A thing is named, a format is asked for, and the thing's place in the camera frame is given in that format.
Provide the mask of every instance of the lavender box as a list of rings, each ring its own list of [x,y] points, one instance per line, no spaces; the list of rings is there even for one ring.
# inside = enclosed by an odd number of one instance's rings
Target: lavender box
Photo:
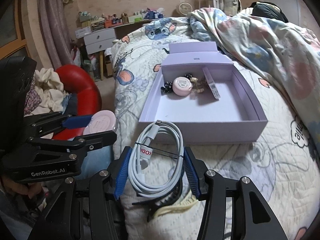
[[[186,97],[161,94],[164,82],[172,82],[186,73],[204,78],[203,67],[208,68],[216,84],[219,100],[210,89]],[[217,51],[215,42],[170,44],[170,54],[162,62],[143,107],[139,128],[144,129],[156,120],[175,123],[185,144],[255,142],[268,122],[249,84],[233,62]],[[159,139],[171,142],[165,136]]]

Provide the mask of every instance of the floor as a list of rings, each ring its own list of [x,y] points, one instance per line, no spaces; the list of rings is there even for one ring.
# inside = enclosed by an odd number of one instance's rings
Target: floor
[[[113,77],[97,81],[96,85],[102,98],[102,110],[115,110],[115,80]]]

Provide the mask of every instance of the figurine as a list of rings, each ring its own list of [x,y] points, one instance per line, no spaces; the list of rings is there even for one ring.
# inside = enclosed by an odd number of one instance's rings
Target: figurine
[[[112,16],[112,24],[116,24],[117,23],[117,15],[116,14],[114,14],[113,16]]]
[[[122,23],[123,24],[129,23],[128,14],[122,13],[121,17],[122,17]]]

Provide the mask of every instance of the blue gripper pad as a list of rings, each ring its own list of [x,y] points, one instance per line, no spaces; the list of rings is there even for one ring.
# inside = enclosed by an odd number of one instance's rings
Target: blue gripper pad
[[[184,148],[183,153],[183,168],[186,172],[191,192],[196,197],[196,199],[198,199],[201,195],[199,190],[199,179],[196,174],[195,168],[192,165],[190,157],[186,151],[186,148]]]
[[[129,146],[126,146],[120,156],[119,159],[122,159],[122,164],[119,169],[118,175],[116,176],[116,187],[113,193],[113,196],[115,197],[116,200],[119,199],[119,197],[122,195],[124,186],[127,182],[128,178],[128,165],[129,165],[129,159],[130,155],[132,153],[132,148]]]
[[[93,114],[68,117],[62,122],[62,127],[76,129],[86,127],[91,121]]]

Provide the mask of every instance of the blue jeans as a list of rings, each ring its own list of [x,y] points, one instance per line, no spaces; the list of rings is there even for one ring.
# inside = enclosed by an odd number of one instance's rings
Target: blue jeans
[[[81,166],[81,174],[75,178],[86,179],[92,177],[98,171],[105,170],[113,160],[112,146],[103,147],[102,149],[88,152]],[[27,240],[32,228],[26,223],[19,221],[19,214],[12,214],[8,211],[8,200],[0,198],[0,216],[7,228],[17,240]]]

